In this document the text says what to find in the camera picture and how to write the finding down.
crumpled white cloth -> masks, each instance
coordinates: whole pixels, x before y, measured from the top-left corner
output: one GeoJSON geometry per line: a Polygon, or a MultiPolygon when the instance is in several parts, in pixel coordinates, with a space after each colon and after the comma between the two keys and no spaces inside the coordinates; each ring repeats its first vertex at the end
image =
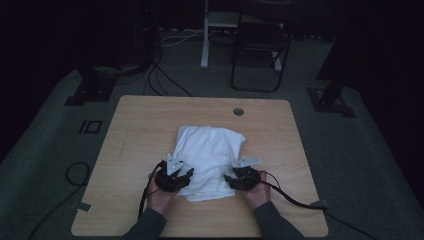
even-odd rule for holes
{"type": "Polygon", "coordinates": [[[225,181],[224,174],[230,174],[244,140],[240,133],[225,128],[182,126],[172,157],[184,162],[179,175],[191,168],[194,172],[190,184],[178,196],[190,202],[234,196],[235,190],[225,181]]]}

power cord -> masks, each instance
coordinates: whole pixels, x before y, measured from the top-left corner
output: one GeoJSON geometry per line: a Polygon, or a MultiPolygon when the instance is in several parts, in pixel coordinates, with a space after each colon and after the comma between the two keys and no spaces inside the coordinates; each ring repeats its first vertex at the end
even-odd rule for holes
{"type": "Polygon", "coordinates": [[[351,229],[353,229],[353,230],[355,230],[355,231],[357,231],[357,232],[359,232],[359,233],[367,236],[370,239],[378,240],[376,237],[372,236],[371,234],[369,234],[369,233],[367,233],[367,232],[365,232],[365,231],[363,231],[363,230],[361,230],[361,229],[353,226],[352,224],[347,223],[346,221],[344,221],[344,220],[342,220],[342,219],[340,219],[338,217],[335,217],[334,215],[328,213],[328,204],[326,202],[324,202],[324,201],[319,201],[319,202],[317,202],[318,204],[317,203],[313,203],[311,205],[306,205],[306,204],[303,204],[303,203],[300,203],[300,202],[294,200],[288,194],[286,194],[283,190],[281,190],[281,188],[279,187],[280,185],[278,183],[278,180],[272,174],[270,174],[270,173],[268,173],[266,171],[263,171],[263,172],[265,172],[266,174],[272,176],[275,179],[275,181],[277,182],[278,187],[275,186],[275,185],[272,185],[271,183],[268,183],[266,181],[259,180],[259,182],[270,186],[272,189],[274,189],[275,191],[277,191],[278,193],[280,193],[281,195],[283,195],[284,198],[286,198],[287,201],[289,201],[290,203],[292,203],[292,204],[294,204],[296,206],[299,206],[299,207],[307,208],[307,209],[322,210],[323,213],[326,216],[332,218],[333,220],[336,220],[339,223],[344,224],[345,226],[347,226],[347,227],[349,227],[349,228],[351,228],[351,229]]]}
{"type": "Polygon", "coordinates": [[[90,167],[88,166],[87,163],[85,162],[76,162],[71,164],[67,169],[66,169],[66,173],[65,173],[65,177],[66,180],[73,186],[76,186],[77,189],[75,189],[68,197],[66,197],[64,200],[62,200],[59,204],[57,204],[54,208],[52,208],[37,224],[37,226],[35,226],[35,228],[32,230],[31,234],[28,237],[28,240],[31,240],[34,238],[35,233],[37,232],[37,230],[41,227],[41,225],[58,209],[60,208],[63,204],[65,204],[69,199],[71,199],[81,188],[83,188],[84,186],[87,186],[88,184],[88,179],[90,178],[90,167]],[[84,179],[80,182],[74,182],[71,180],[71,178],[69,177],[69,171],[77,166],[77,165],[83,165],[86,169],[86,174],[84,176],[84,179]]]}

chair leg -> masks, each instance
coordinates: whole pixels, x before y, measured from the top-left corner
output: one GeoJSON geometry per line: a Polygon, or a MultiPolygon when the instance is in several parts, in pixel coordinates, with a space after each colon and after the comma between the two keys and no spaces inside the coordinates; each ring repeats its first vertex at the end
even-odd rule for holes
{"type": "Polygon", "coordinates": [[[287,47],[286,47],[286,50],[284,52],[284,59],[283,59],[283,63],[281,64],[281,71],[280,71],[280,75],[278,76],[277,86],[275,86],[275,88],[272,92],[274,92],[275,90],[277,90],[280,87],[281,80],[283,80],[283,73],[284,73],[284,68],[286,67],[287,57],[289,56],[290,45],[291,45],[291,37],[289,37],[289,39],[287,41],[287,47]]]}

wooden table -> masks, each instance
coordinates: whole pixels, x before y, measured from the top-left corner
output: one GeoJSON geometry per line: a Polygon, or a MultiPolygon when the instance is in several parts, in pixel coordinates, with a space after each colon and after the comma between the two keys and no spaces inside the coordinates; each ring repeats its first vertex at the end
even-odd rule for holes
{"type": "MultiPolygon", "coordinates": [[[[240,156],[258,157],[282,189],[302,203],[319,199],[290,104],[284,100],[124,96],[121,98],[78,210],[77,236],[120,236],[137,221],[148,174],[173,153],[180,126],[214,126],[243,134],[240,156]],[[237,116],[234,108],[242,108],[237,116]]],[[[293,206],[277,192],[280,213],[306,237],[328,233],[322,211],[293,206]]],[[[162,237],[258,237],[260,231],[240,193],[191,203],[176,198],[162,237]]]]}

black chair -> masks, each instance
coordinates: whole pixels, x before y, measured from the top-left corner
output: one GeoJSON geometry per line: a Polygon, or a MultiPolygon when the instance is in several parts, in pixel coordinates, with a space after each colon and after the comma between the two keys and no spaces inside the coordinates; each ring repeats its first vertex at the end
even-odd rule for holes
{"type": "Polygon", "coordinates": [[[291,1],[254,0],[240,7],[239,20],[236,29],[236,41],[232,55],[231,85],[233,88],[245,91],[274,92],[281,85],[284,67],[289,53],[292,34],[300,21],[300,6],[291,1]],[[252,17],[259,21],[246,20],[252,17]],[[238,49],[244,52],[265,51],[272,59],[272,67],[284,52],[281,70],[275,87],[255,88],[237,86],[234,80],[238,49]]]}

